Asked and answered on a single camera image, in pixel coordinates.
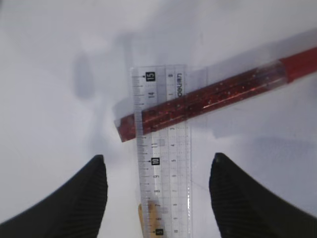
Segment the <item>red pen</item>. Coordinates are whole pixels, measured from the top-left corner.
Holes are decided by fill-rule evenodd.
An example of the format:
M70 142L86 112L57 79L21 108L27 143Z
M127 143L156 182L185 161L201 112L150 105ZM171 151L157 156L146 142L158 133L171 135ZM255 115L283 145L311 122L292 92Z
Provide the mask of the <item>red pen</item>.
M148 134L240 102L315 71L317 48L254 68L142 111L143 133ZM122 142L135 138L134 115L123 117L117 129Z

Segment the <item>transparent ruler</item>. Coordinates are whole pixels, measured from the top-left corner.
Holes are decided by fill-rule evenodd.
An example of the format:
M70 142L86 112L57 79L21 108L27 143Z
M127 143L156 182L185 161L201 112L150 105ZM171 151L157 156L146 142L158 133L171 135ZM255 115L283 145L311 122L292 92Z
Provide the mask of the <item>transparent ruler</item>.
M184 95L187 76L184 65L132 70L145 238L191 237L191 147L188 123L182 122L146 135L143 135L142 126L142 110ZM154 206L155 216L151 215L149 206Z

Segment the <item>red tube end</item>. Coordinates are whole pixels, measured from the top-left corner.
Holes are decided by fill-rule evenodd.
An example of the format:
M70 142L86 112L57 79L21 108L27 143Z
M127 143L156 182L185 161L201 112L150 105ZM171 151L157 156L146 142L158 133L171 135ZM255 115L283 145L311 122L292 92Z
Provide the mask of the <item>red tube end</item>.
M289 83L317 71L317 47L280 60L286 69Z

